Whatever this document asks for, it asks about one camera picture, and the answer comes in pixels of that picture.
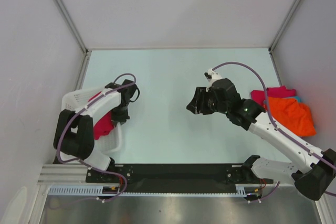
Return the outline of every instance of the reflective metal surface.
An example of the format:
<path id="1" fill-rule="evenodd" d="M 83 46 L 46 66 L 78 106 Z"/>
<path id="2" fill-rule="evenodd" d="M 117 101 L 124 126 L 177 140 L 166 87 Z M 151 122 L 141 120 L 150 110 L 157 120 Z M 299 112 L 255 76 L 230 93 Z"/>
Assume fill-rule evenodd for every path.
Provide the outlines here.
<path id="1" fill-rule="evenodd" d="M 226 197 L 120 197 L 100 203 L 86 200 L 59 210 L 79 197 L 48 196 L 41 224 L 319 224 L 313 201 L 294 188 L 280 187 L 261 204 Z"/>

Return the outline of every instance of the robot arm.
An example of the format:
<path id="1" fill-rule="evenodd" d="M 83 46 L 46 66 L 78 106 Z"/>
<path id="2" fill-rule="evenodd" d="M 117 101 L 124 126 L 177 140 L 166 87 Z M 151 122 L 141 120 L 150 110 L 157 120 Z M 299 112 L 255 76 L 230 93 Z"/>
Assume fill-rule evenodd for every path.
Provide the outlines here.
<path id="1" fill-rule="evenodd" d="M 124 80 L 122 86 L 129 83 L 132 83 L 132 81 Z M 129 119 L 128 105 L 136 90 L 139 91 L 139 89 L 134 84 L 127 88 L 121 88 L 117 92 L 109 92 L 118 87 L 120 87 L 119 84 L 110 83 L 98 94 L 104 97 L 97 102 L 94 102 L 93 99 L 93 101 L 88 102 L 85 106 L 76 108 L 74 111 L 66 109 L 61 111 L 56 128 L 54 148 L 57 149 L 62 132 L 69 120 L 83 108 L 86 108 L 67 130 L 60 150 L 71 157 L 83 160 L 92 167 L 113 171 L 114 160 L 94 147 L 93 127 L 109 112 L 112 113 L 112 123 L 115 127 Z"/>
<path id="2" fill-rule="evenodd" d="M 286 155 L 292 163 L 270 161 L 253 155 L 244 162 L 244 167 L 251 169 L 259 178 L 270 178 L 282 183 L 294 185 L 303 195 L 319 200 L 335 177 L 335 172 L 312 155 L 314 152 L 330 163 L 336 163 L 336 152 L 321 149 L 307 143 L 283 125 L 275 128 L 262 106 L 250 99 L 241 99 L 235 86 L 228 79 L 209 69 L 205 73 L 208 87 L 197 87 L 193 100 L 187 109 L 194 114 L 225 114 L 229 120 L 246 131 L 260 136 Z M 278 129 L 282 129 L 295 140 L 310 149 L 304 151 L 288 139 Z"/>

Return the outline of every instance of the orange cloth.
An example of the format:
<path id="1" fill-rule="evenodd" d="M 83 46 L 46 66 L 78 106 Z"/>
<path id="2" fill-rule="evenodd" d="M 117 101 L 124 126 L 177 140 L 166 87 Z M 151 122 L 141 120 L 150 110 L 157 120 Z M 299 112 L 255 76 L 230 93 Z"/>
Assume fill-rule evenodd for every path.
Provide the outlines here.
<path id="1" fill-rule="evenodd" d="M 298 136 L 316 134 L 310 109 L 296 99 L 269 97 L 272 116 L 287 129 Z"/>

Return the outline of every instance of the white plastic basket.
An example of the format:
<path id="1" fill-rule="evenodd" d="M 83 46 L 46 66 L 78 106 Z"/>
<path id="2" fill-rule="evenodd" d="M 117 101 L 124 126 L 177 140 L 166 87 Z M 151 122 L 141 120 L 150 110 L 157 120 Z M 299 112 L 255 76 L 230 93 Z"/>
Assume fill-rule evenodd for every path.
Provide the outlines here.
<path id="1" fill-rule="evenodd" d="M 80 89 L 63 96 L 62 110 L 76 110 L 88 103 L 99 91 L 102 91 L 104 87 Z M 95 148 L 102 153 L 109 155 L 113 152 L 120 150 L 122 146 L 122 132 L 120 123 L 110 132 L 107 136 L 101 136 L 98 140 L 95 140 Z M 62 159 L 70 159 L 71 156 L 62 153 Z"/>

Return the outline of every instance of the pile of clothes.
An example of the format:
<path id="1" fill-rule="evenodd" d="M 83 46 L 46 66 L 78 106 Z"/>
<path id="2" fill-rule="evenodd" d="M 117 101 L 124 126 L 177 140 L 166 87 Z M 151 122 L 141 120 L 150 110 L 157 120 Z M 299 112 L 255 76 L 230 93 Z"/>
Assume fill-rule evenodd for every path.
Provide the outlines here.
<path id="1" fill-rule="evenodd" d="M 298 136 L 316 134 L 310 109 L 302 103 L 295 89 L 285 86 L 267 88 L 267 95 L 272 116 L 279 123 Z M 251 99 L 267 109 L 263 90 L 253 90 Z"/>

